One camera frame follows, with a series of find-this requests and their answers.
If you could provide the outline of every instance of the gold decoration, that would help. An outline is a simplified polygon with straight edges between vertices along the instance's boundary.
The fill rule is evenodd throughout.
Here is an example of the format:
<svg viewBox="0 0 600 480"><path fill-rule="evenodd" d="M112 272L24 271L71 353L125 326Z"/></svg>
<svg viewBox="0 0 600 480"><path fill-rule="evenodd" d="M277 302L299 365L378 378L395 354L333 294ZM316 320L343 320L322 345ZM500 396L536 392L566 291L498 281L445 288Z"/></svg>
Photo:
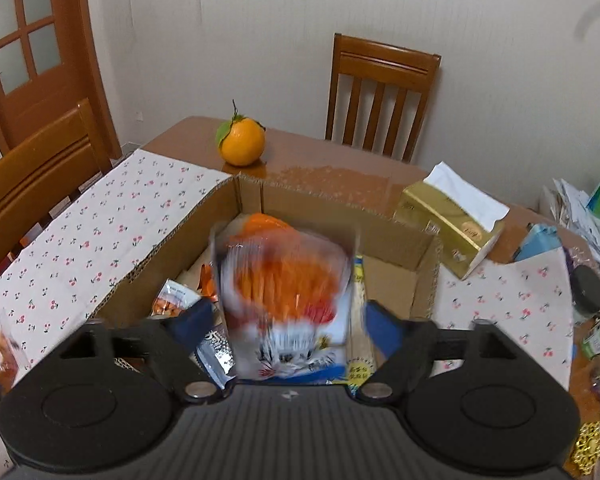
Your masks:
<svg viewBox="0 0 600 480"><path fill-rule="evenodd" d="M600 423L583 424L573 446L571 460L583 475L590 475L600 458Z"/></svg>

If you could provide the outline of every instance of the chair backrest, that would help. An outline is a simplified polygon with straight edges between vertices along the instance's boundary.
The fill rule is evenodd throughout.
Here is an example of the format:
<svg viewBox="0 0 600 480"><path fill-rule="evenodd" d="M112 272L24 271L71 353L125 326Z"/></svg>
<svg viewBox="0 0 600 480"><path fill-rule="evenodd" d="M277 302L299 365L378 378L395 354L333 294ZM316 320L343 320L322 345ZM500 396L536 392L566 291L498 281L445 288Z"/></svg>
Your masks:
<svg viewBox="0 0 600 480"><path fill-rule="evenodd" d="M375 41L361 40L351 36L336 34L333 39L333 63L331 65L331 87L329 91L329 110L327 113L326 139L333 135L333 118L336 109L336 94L338 92L338 76L340 74L353 77L347 119L344 126L343 144L351 146L356 129L360 89L363 79L372 79L378 83L374 93L373 104L366 125L365 139L362 148L371 150L376 138L378 119L382 108L382 99L387 85L397 86L394 111L389 122L383 155L391 156L394 152L395 139L398 135L402 110L407 97L407 91L420 93L420 101L411 126L402 160L409 162L420 135L422 121L427 108L429 92L436 78L440 56L426 54L417 50L409 50Z"/></svg>
<svg viewBox="0 0 600 480"><path fill-rule="evenodd" d="M49 210L111 162L88 100L0 160L0 262Z"/></svg>

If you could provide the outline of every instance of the cardboard flap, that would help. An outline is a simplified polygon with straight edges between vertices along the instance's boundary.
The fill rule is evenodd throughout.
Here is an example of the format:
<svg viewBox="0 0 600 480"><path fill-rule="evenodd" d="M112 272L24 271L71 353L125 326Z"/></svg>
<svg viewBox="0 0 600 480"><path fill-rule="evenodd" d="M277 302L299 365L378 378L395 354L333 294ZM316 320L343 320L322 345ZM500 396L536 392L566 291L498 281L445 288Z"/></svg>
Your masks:
<svg viewBox="0 0 600 480"><path fill-rule="evenodd" d="M166 279L174 279L203 253L217 222L229 222L239 213L235 181L225 180L205 196L164 242L141 264L141 271L126 278L97 312L113 326L128 326L146 317Z"/></svg>
<svg viewBox="0 0 600 480"><path fill-rule="evenodd" d="M243 213L262 213L262 183L240 175L235 179L240 197L240 209Z"/></svg>
<svg viewBox="0 0 600 480"><path fill-rule="evenodd" d="M321 232L325 224L349 224L360 232L359 251L384 262L416 270L432 235L333 198L263 184L262 211Z"/></svg>
<svg viewBox="0 0 600 480"><path fill-rule="evenodd" d="M363 256L362 265L366 298L376 300L399 319L409 319L418 275L371 256Z"/></svg>
<svg viewBox="0 0 600 480"><path fill-rule="evenodd" d="M436 238L425 252L418 266L418 282L413 295L411 317L431 317L431 310L436 301L438 286L438 269L442 242Z"/></svg>

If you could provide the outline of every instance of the metal screw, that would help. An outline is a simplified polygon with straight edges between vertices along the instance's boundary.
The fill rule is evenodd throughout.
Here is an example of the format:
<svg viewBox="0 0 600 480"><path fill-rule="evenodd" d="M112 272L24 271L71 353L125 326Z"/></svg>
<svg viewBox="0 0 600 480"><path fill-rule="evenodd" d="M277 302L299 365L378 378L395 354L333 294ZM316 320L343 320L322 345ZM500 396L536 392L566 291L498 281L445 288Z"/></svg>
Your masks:
<svg viewBox="0 0 600 480"><path fill-rule="evenodd" d="M386 399L394 392L391 386L384 383L367 383L361 388L362 394L369 399Z"/></svg>
<svg viewBox="0 0 600 480"><path fill-rule="evenodd" d="M205 399L216 394L218 389L212 383L206 381L198 381L195 383L189 383L184 387L184 392L194 399Z"/></svg>

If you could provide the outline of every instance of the wooden table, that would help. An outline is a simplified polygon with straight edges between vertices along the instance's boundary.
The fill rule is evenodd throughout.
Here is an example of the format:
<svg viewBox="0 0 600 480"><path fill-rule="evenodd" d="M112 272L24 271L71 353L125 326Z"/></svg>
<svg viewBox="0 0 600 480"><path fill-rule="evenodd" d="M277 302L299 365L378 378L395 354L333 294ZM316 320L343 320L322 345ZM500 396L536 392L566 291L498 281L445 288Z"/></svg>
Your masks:
<svg viewBox="0 0 600 480"><path fill-rule="evenodd" d="M214 134L221 120L189 117L149 142L143 149L227 173L250 174L311 192L325 193L386 216L393 216L405 186L422 180L426 172L397 160L333 142L267 129L262 160L248 168L228 165L218 154ZM532 222L550 222L539 214L510 206L505 229L489 258L508 263ZM578 235L558 228L565 246L591 258L587 243ZM576 330L579 342L586 327ZM578 351L571 367L570 393L576 399L583 422L600 420L600 403L589 391L587 361Z"/></svg>

